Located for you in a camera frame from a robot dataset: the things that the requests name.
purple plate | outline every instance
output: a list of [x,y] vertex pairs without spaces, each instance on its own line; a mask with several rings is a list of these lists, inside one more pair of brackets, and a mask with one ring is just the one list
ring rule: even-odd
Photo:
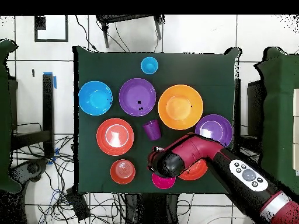
[[211,138],[227,147],[232,140],[232,126],[228,120],[217,114],[203,117],[196,125],[195,133]]

blue bowl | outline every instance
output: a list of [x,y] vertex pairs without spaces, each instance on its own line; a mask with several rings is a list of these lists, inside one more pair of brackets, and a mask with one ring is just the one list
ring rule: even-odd
[[112,92],[103,82],[87,82],[79,91],[80,108],[89,115],[104,114],[111,107],[112,100]]

red plate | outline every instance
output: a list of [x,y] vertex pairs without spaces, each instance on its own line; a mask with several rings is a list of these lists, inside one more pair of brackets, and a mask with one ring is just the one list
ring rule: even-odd
[[96,141],[100,149],[108,155],[123,155],[133,145],[132,127],[120,118],[110,118],[100,125],[96,132]]
[[182,180],[197,180],[207,171],[207,163],[204,159],[192,164],[186,171],[184,171],[179,178]]

green tablecloth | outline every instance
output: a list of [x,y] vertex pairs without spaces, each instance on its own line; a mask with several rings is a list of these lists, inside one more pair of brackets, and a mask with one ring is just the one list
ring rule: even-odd
[[[234,104],[234,63],[239,49],[233,48],[224,54],[149,54],[149,53],[94,53],[81,47],[74,50],[78,55],[79,88],[89,81],[107,84],[113,93],[113,103],[107,113],[91,116],[79,109],[79,191],[120,193],[226,193],[222,185],[208,171],[195,181],[176,179],[168,190],[153,185],[151,172],[147,170],[147,156],[153,146],[168,146],[187,132],[194,132],[195,126],[184,131],[168,128],[160,120],[162,138],[150,142],[142,124],[159,119],[157,104],[161,94],[168,87],[186,84],[195,88],[204,103],[203,116],[220,114],[232,123]],[[157,59],[159,68],[153,75],[146,75],[140,68],[143,58]],[[151,82],[157,93],[154,109],[143,117],[126,114],[119,105],[119,90],[131,78],[144,78]],[[109,118],[122,118],[134,130],[134,145],[122,156],[103,153],[96,142],[96,131]],[[135,165],[134,180],[119,185],[110,177],[110,167],[119,159],[128,159]]]
[[293,92],[299,88],[299,55],[276,47],[265,52],[257,65],[267,90],[261,166],[299,194],[299,176],[293,170]]

white floor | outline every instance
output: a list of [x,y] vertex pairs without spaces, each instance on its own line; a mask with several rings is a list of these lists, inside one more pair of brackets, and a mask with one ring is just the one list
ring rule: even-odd
[[[110,48],[105,47],[103,33],[98,28],[95,16],[78,16],[79,23],[86,29],[89,42],[98,51],[122,51],[111,38]],[[52,26],[57,30],[64,28],[61,17],[51,18]],[[270,15],[166,15],[163,36],[163,52],[165,53],[224,53],[230,47],[242,49],[239,64],[239,76],[242,81],[242,116],[241,124],[247,125],[247,96],[246,89],[249,82],[260,79],[254,64],[262,60],[263,51],[269,46],[279,46],[287,53],[294,53],[299,49],[299,34],[296,19],[289,16]],[[157,45],[155,24],[152,17],[117,23],[117,29],[130,51],[154,51]],[[121,43],[114,24],[109,27],[109,34]],[[18,124],[38,122],[42,123],[41,109],[41,77],[43,72],[52,72],[57,77],[57,88],[54,90],[54,118],[55,139],[74,134],[73,121],[73,54],[72,46],[90,48],[85,38],[85,32],[78,25],[75,16],[68,16],[68,42],[34,42],[33,16],[0,16],[0,39],[11,39],[19,46],[8,57],[7,67],[12,76],[19,82],[18,88]],[[162,42],[158,42],[156,53],[162,51]],[[22,126],[18,131],[38,130],[37,125]],[[64,153],[72,154],[71,148],[66,146]],[[67,165],[72,170],[73,164]],[[57,172],[52,165],[48,165],[47,173],[51,177],[52,185],[57,188]],[[73,172],[64,172],[66,187],[74,182]],[[29,224],[37,224],[41,213],[38,205],[47,208],[52,198],[52,189],[48,177],[44,174],[37,183],[30,183],[26,194],[26,212]],[[112,197],[111,194],[95,194],[97,201],[102,202]],[[191,202],[192,194],[182,194],[180,200]],[[88,195],[88,204],[95,207],[98,203],[93,195]],[[111,201],[92,210],[95,215],[111,215]],[[178,214],[188,210],[187,203],[181,201]],[[180,224],[243,224],[244,216],[232,206],[231,201],[224,195],[195,195],[192,210],[179,217]],[[103,224],[95,220],[93,224]]]

